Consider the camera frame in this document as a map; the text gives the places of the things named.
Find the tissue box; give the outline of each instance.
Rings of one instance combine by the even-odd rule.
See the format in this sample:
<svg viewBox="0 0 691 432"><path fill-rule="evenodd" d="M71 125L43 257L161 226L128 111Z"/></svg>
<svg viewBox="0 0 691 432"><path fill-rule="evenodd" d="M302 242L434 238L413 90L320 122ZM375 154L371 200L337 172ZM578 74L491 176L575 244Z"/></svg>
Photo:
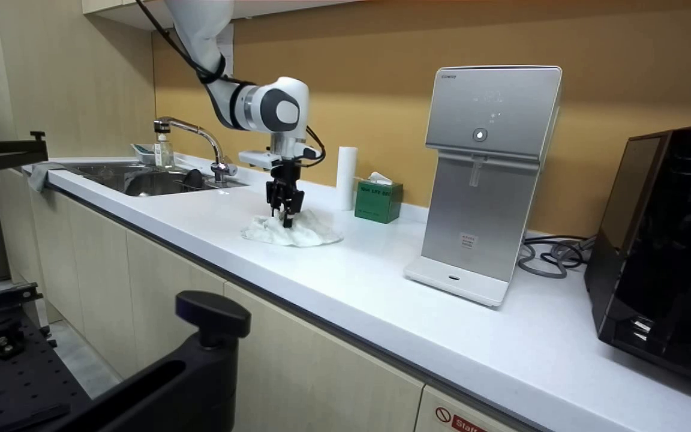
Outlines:
<svg viewBox="0 0 691 432"><path fill-rule="evenodd" d="M377 183L361 180L358 192L356 192L356 216L388 222L399 219L400 200L404 200L404 186L399 183L377 185Z"/></svg>

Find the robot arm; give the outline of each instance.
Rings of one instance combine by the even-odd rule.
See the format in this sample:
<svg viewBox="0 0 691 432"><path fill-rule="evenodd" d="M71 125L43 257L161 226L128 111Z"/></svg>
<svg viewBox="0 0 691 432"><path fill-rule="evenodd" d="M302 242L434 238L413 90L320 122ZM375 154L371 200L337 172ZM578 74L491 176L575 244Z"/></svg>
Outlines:
<svg viewBox="0 0 691 432"><path fill-rule="evenodd" d="M325 150L308 149L308 83L280 76L273 83L249 83L224 74L225 58L218 51L218 35L231 23L233 0L164 0L172 15L176 32L188 53L183 58L197 69L209 90L217 117L231 130L253 130L271 134L273 154L267 201L280 214L285 228L301 212L297 190L301 158L322 161Z"/></svg>

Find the sticker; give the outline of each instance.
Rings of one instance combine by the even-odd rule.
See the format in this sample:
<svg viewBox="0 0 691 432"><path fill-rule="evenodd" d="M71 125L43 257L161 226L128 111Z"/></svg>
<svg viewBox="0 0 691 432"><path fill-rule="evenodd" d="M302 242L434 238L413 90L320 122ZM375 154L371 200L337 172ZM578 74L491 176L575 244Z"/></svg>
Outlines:
<svg viewBox="0 0 691 432"><path fill-rule="evenodd" d="M458 418L453 414L452 418L452 430L458 430L458 432L485 432L482 428L469 422L465 418Z"/></svg>
<svg viewBox="0 0 691 432"><path fill-rule="evenodd" d="M439 422L452 422L452 413L447 407L437 407L434 414Z"/></svg>

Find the beige wall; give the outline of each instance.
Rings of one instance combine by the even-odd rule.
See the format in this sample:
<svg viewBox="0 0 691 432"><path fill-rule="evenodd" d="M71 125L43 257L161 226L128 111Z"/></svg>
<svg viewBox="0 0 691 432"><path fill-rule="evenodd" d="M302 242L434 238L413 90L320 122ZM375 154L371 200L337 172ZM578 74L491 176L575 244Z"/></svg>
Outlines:
<svg viewBox="0 0 691 432"><path fill-rule="evenodd" d="M50 156L130 154L152 134L152 33L81 0L0 0L0 140L45 130Z"/></svg>
<svg viewBox="0 0 691 432"><path fill-rule="evenodd" d="M328 143L361 146L358 172L382 170L427 203L437 158L425 149L434 69L442 64L551 62L564 66L562 117L530 228L592 232L627 136L691 125L691 6L669 3L537 3L490 6L410 0L238 22L235 74L301 76L309 122ZM225 132L195 76L153 44L157 112L213 130L235 156L267 136ZM206 154L176 134L176 146ZM334 185L337 156L304 172Z"/></svg>

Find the beige cabinet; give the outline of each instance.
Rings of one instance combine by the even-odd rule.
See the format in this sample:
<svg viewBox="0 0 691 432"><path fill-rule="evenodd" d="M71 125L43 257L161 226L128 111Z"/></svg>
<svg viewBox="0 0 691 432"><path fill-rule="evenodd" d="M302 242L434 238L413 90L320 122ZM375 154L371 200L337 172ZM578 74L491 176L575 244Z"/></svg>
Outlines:
<svg viewBox="0 0 691 432"><path fill-rule="evenodd" d="M71 244L71 214L80 206L56 190L29 192L35 249L40 262L40 292L85 334L81 297L76 284L76 257Z"/></svg>
<svg viewBox="0 0 691 432"><path fill-rule="evenodd" d="M31 214L31 190L27 172L0 170L0 222L9 262L13 284L39 284L39 246Z"/></svg>
<svg viewBox="0 0 691 432"><path fill-rule="evenodd" d="M425 387L416 432L517 432L506 422L512 420L495 420L434 387Z"/></svg>
<svg viewBox="0 0 691 432"><path fill-rule="evenodd" d="M81 336L121 375L136 370L133 334L133 292L128 279L128 242L121 222L85 203L67 206L69 246L76 270Z"/></svg>
<svg viewBox="0 0 691 432"><path fill-rule="evenodd" d="M358 0L235 0L233 3L233 18L247 18L247 16L263 16L263 15L280 15L280 11L296 11L296 9L311 9L311 6L331 6L331 4L346 4ZM164 0L147 0L147 6L152 15L164 23L172 26L172 16ZM112 22L122 22L136 28L153 32L152 22L145 16L140 4L135 0L81 0L81 11L88 16L106 16Z"/></svg>
<svg viewBox="0 0 691 432"><path fill-rule="evenodd" d="M225 284L253 311L239 344L238 432L410 432L423 382Z"/></svg>
<svg viewBox="0 0 691 432"><path fill-rule="evenodd" d="M177 348L191 329L176 316L176 296L188 290L189 262L128 231L135 365L147 366Z"/></svg>

